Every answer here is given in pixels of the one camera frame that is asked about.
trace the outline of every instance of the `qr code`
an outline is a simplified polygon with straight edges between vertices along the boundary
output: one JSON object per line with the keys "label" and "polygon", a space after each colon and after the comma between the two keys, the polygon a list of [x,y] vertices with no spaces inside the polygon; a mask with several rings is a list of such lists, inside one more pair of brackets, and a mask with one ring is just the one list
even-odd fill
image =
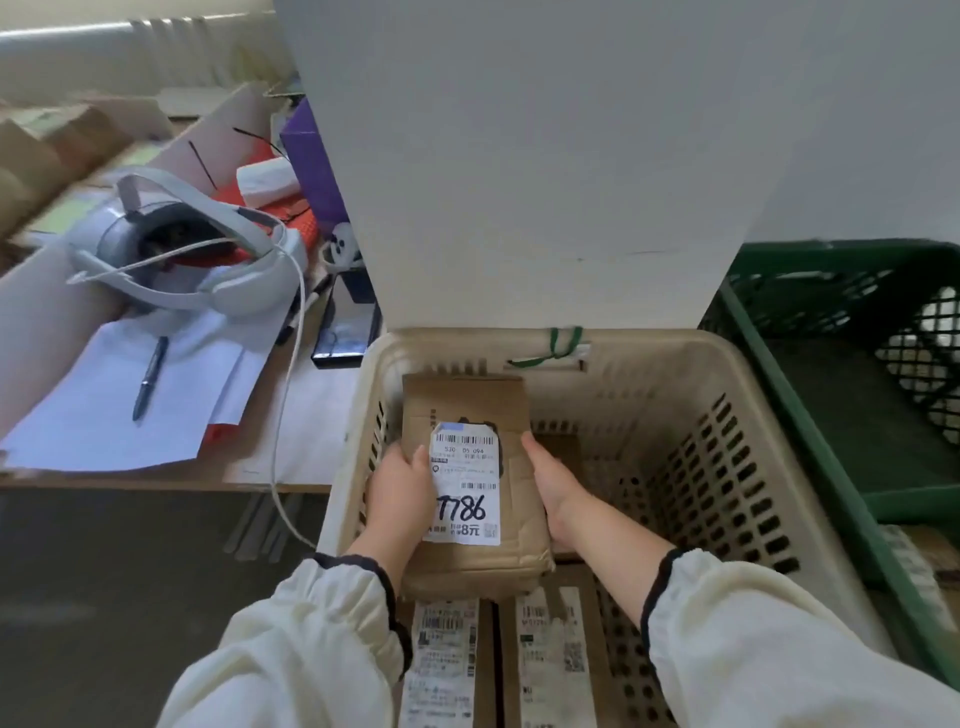
{"label": "qr code", "polygon": [[564,643],[564,671],[586,672],[583,643]]}

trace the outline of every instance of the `green plastic crate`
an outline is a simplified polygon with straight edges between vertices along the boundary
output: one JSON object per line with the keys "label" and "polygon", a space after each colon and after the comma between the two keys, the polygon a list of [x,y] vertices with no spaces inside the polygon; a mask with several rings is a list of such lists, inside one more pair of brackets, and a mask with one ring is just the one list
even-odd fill
{"label": "green plastic crate", "polygon": [[960,689],[960,653],[878,528],[960,545],[960,248],[748,244],[702,328],[751,359],[901,657]]}

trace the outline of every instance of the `beige plastic basket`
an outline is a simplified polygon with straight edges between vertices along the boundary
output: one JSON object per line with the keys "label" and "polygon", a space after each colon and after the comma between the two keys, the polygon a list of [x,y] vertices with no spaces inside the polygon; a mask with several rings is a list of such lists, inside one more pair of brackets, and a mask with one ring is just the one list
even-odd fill
{"label": "beige plastic basket", "polygon": [[[410,329],[368,351],[319,549],[356,535],[368,475],[399,437],[411,372],[523,376],[535,433],[576,433],[589,488],[678,546],[771,567],[810,591],[870,647],[889,639],[746,361],[694,330],[590,330],[585,371],[508,359],[549,351],[546,331]],[[611,665],[633,724],[672,719],[639,633],[601,588]]]}

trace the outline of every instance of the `black sleeve cuff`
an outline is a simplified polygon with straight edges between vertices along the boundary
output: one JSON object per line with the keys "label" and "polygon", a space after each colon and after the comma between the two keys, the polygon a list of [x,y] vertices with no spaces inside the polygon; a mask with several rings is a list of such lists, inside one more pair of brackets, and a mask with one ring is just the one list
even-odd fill
{"label": "black sleeve cuff", "polygon": [[396,621],[396,595],[394,594],[394,585],[390,583],[387,572],[381,569],[380,565],[369,556],[360,556],[355,553],[346,556],[328,556],[325,553],[315,553],[313,558],[322,569],[333,569],[341,564],[346,564],[348,566],[360,567],[361,569],[366,569],[376,574],[376,578],[380,580],[380,586],[383,587],[383,591],[387,595],[387,616],[390,629],[396,634],[396,638],[400,640],[400,647],[403,649],[403,672],[400,676],[402,677],[406,674],[406,671],[410,669],[414,661],[414,647],[410,641],[410,632],[407,631],[406,627]]}
{"label": "black sleeve cuff", "polygon": [[[650,588],[647,600],[643,602],[643,611],[640,613],[640,643],[643,650],[650,654],[650,615],[653,614],[654,607],[660,600],[660,596],[666,590],[666,585],[670,583],[670,574],[673,573],[673,562],[687,553],[689,549],[674,548],[668,551],[666,556],[660,562],[660,570],[657,572],[657,578],[654,579],[654,585]],[[650,668],[656,674],[656,668],[651,664]]]}

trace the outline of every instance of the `purple box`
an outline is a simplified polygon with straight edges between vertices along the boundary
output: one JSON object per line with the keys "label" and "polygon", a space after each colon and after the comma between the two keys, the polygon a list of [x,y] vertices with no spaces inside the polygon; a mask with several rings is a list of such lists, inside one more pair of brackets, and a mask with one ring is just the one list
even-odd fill
{"label": "purple box", "polygon": [[306,99],[294,109],[287,125],[280,132],[283,147],[293,164],[303,197],[310,204],[321,234],[328,235],[333,226],[349,222],[344,198],[333,177],[330,160],[317,131],[310,102]]}

